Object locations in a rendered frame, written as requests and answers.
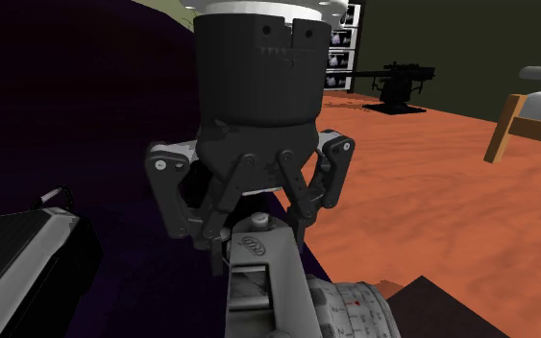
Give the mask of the dark purple bed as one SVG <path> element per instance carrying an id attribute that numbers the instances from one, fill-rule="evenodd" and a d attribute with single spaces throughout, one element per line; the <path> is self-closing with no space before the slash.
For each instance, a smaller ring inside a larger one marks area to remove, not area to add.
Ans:
<path id="1" fill-rule="evenodd" d="M 66 186 L 103 250 L 64 338 L 224 338 L 233 228 L 287 224 L 289 200 L 238 201 L 215 277 L 209 252 L 168 235 L 145 169 L 200 124 L 193 28 L 134 0 L 0 0 L 0 216 Z"/>

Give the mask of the dark angular block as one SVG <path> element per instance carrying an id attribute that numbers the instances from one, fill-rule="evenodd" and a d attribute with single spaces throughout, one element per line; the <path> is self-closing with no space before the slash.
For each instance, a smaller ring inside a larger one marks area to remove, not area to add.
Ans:
<path id="1" fill-rule="evenodd" d="M 424 276 L 387 302 L 402 338 L 510 338 Z"/>

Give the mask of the black telescope on stand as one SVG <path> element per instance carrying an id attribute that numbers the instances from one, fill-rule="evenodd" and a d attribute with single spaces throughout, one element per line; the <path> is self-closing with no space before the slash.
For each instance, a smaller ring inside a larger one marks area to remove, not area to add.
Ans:
<path id="1" fill-rule="evenodd" d="M 393 61 L 378 71 L 350 72 L 352 78 L 372 78 L 372 89 L 378 90 L 381 95 L 380 104 L 364 105 L 366 109 L 385 113 L 388 115 L 421 113 L 425 109 L 408 106 L 410 95 L 417 90 L 422 92 L 424 82 L 432 80 L 435 76 L 434 67 L 420 66 L 417 63 L 399 64 Z"/>

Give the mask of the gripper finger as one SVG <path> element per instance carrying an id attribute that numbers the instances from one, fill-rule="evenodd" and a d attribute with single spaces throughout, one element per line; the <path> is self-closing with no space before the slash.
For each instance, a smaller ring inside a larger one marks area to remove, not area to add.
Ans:
<path id="1" fill-rule="evenodd" d="M 173 239 L 190 236 L 193 246 L 209 251 L 210 269 L 217 277 L 223 274 L 222 243 L 230 236 L 222 234 L 228 216 L 234 211 L 254 173 L 254 156 L 242 154 L 218 189 L 206 195 L 198 209 L 186 205 L 179 185 L 198 158 L 197 142 L 153 144 L 145 158 L 145 169 L 168 235 Z"/>

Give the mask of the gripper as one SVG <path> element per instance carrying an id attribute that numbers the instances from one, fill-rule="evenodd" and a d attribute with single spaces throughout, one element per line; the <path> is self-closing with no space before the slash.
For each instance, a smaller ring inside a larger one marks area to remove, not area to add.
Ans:
<path id="1" fill-rule="evenodd" d="M 331 32 L 322 21 L 295 19 L 287 25 L 280 16 L 252 13 L 194 20 L 197 155 L 222 182 L 241 156 L 254 156 L 255 170 L 241 188 L 283 186 L 290 202 L 287 224 L 300 253 L 319 209 L 337 205 L 356 146 L 344 134 L 317 134 L 315 128 Z M 315 169 L 306 183 L 302 167 L 314 150 Z"/>

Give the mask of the white shelf with pictures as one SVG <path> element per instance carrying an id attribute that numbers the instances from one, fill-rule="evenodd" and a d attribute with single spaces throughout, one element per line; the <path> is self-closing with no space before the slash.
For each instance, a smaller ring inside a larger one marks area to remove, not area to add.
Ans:
<path id="1" fill-rule="evenodd" d="M 340 26 L 332 31 L 325 76 L 325 90 L 349 90 L 354 71 L 357 33 L 362 15 L 361 4 L 349 4 L 340 18 Z"/>

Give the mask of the wooden bed with grey mattress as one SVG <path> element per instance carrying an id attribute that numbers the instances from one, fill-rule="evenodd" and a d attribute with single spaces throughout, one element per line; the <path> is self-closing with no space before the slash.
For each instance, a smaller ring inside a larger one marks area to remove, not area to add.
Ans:
<path id="1" fill-rule="evenodd" d="M 541 141 L 541 91 L 508 95 L 483 160 L 500 162 L 511 135 Z"/>

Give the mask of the black and silver flat case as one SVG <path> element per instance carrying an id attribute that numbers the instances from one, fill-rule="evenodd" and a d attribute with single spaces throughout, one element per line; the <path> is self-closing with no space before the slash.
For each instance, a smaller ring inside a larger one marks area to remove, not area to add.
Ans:
<path id="1" fill-rule="evenodd" d="M 59 186 L 0 216 L 0 338 L 64 338 L 103 250 L 92 223 Z"/>

